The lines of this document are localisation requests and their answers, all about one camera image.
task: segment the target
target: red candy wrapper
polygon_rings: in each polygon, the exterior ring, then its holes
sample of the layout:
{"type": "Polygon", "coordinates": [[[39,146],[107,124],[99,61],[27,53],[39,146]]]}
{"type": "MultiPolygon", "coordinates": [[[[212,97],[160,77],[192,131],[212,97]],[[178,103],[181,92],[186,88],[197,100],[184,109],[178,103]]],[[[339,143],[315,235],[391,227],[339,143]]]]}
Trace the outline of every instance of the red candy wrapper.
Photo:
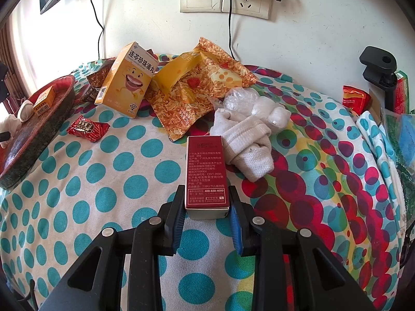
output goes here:
{"type": "Polygon", "coordinates": [[[343,106],[356,112],[358,116],[363,113],[370,100],[371,97],[365,91],[343,86],[343,106]]]}
{"type": "Polygon", "coordinates": [[[74,136],[87,138],[94,143],[100,140],[107,133],[108,129],[109,124],[107,123],[97,123],[80,116],[66,131],[74,136]]]}

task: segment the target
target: red tray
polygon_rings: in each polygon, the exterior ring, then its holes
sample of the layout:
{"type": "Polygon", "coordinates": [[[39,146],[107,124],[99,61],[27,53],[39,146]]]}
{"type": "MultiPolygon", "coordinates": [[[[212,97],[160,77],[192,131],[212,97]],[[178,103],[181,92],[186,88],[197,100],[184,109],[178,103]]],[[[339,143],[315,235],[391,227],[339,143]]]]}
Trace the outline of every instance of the red tray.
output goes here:
{"type": "Polygon", "coordinates": [[[27,122],[22,123],[21,129],[7,148],[0,148],[0,187],[7,189],[15,185],[52,141],[72,109],[75,99],[74,84],[74,76],[64,76],[30,96],[29,100],[34,104],[39,95],[50,86],[56,92],[52,108],[40,117],[33,114],[27,122]]]}

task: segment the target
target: curtain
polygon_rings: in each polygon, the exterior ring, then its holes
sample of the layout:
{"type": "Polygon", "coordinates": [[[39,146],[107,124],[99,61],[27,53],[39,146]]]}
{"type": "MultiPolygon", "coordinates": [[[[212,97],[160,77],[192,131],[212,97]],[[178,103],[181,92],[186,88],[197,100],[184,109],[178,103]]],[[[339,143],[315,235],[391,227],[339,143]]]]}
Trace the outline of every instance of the curtain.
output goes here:
{"type": "Polygon", "coordinates": [[[28,98],[28,95],[20,84],[17,69],[15,69],[14,57],[10,48],[10,36],[8,34],[8,22],[0,29],[0,61],[7,65],[9,72],[6,74],[5,83],[10,96],[3,104],[7,111],[14,114],[20,105],[28,98]]]}

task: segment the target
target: small orange box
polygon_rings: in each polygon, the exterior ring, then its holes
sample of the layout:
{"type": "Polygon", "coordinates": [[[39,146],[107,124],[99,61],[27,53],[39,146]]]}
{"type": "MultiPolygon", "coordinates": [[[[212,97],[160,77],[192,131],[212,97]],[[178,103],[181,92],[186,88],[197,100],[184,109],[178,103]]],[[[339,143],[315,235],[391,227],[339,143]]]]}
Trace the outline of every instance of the small orange box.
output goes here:
{"type": "Polygon", "coordinates": [[[37,116],[42,115],[52,107],[54,99],[55,90],[53,90],[53,87],[50,87],[39,95],[33,106],[33,111],[37,114],[37,116]]]}

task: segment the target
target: metal screw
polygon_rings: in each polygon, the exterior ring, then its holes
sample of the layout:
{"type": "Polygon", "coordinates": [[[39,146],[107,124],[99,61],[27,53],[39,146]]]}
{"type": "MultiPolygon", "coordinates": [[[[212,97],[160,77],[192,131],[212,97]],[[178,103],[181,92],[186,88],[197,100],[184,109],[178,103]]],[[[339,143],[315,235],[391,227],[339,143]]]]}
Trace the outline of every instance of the metal screw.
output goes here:
{"type": "Polygon", "coordinates": [[[265,223],[265,220],[264,220],[264,218],[262,218],[262,217],[260,217],[260,216],[256,216],[256,217],[254,217],[254,218],[252,219],[252,222],[253,222],[254,224],[261,225],[261,224],[264,224],[264,223],[265,223]]]}
{"type": "Polygon", "coordinates": [[[311,230],[307,228],[303,228],[300,230],[300,235],[302,237],[310,237],[311,236],[311,230]]]}
{"type": "Polygon", "coordinates": [[[152,224],[152,225],[157,225],[157,224],[160,224],[161,223],[161,218],[159,218],[158,216],[153,216],[151,219],[150,219],[150,224],[152,224]]]}
{"type": "Polygon", "coordinates": [[[114,230],[112,228],[105,228],[102,231],[102,235],[105,237],[111,236],[114,233],[114,230]]]}

